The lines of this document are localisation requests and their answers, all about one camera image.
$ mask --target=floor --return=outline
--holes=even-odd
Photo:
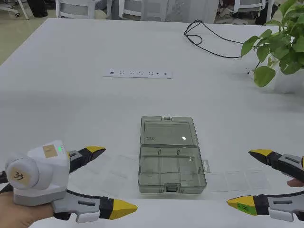
[[[48,10],[45,18],[35,18],[28,4],[24,3],[30,20],[26,20],[19,6],[21,17],[16,18],[15,14],[0,10],[0,65],[47,19],[55,17],[55,10]],[[105,14],[100,10],[99,19],[104,19]],[[278,11],[274,19],[280,20],[282,15]]]

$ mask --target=tan sticker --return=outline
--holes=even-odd
[[[25,186],[28,186],[31,178],[31,176],[28,173],[21,171],[15,167],[11,169],[9,177],[11,180],[17,181]]]
[[[54,145],[43,146],[42,148],[43,148],[44,155],[46,156],[46,158],[51,158],[51,157],[57,156],[57,151],[56,151]]]

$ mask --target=box lid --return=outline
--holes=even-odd
[[[141,144],[197,146],[199,142],[190,117],[143,116]]]

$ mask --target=white device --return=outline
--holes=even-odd
[[[36,206],[62,199],[66,195],[70,170],[69,153],[56,140],[11,157],[5,172],[14,187],[14,202]]]

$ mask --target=circular knob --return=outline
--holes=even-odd
[[[9,183],[16,189],[32,188],[39,180],[38,167],[30,158],[21,158],[11,162],[5,172]]]

